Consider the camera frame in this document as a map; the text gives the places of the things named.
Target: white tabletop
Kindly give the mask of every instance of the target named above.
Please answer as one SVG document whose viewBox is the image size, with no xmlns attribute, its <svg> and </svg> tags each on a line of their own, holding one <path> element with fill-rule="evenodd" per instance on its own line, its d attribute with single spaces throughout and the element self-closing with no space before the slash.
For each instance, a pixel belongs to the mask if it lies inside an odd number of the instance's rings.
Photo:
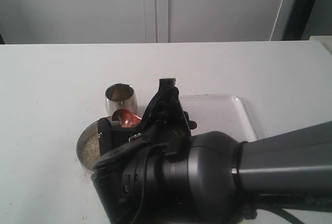
<svg viewBox="0 0 332 224">
<path fill-rule="evenodd" d="M 75 147 L 113 83 L 132 84 L 141 105 L 161 77 L 181 94 L 235 94 L 259 138 L 332 120 L 332 56 L 315 41 L 12 45 L 0 58 L 1 223 L 108 223 Z M 287 223 L 259 212 L 267 222 Z"/>
</svg>

